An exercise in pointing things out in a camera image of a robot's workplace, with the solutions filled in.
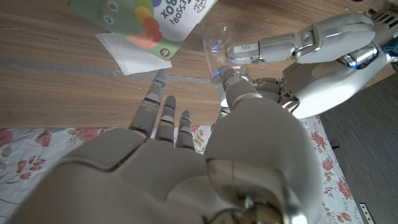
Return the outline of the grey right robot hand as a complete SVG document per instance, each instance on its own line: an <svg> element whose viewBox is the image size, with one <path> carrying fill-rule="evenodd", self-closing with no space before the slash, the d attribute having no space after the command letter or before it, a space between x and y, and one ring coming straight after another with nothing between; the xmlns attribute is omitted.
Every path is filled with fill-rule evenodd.
<svg viewBox="0 0 398 224"><path fill-rule="evenodd" d="M128 128L65 155L12 214L11 223L317 223L322 174L301 122L232 68L228 110L203 154L191 117L175 120L159 70Z"/></svg>

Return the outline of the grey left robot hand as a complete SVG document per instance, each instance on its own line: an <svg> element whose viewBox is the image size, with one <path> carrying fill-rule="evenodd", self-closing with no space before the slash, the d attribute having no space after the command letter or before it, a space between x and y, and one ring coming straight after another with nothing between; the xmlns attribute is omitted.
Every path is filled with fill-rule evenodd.
<svg viewBox="0 0 398 224"><path fill-rule="evenodd" d="M236 64L294 59L283 71L280 102L296 118L328 111L397 61L397 13L349 13L325 19L296 34L228 47Z"/></svg>

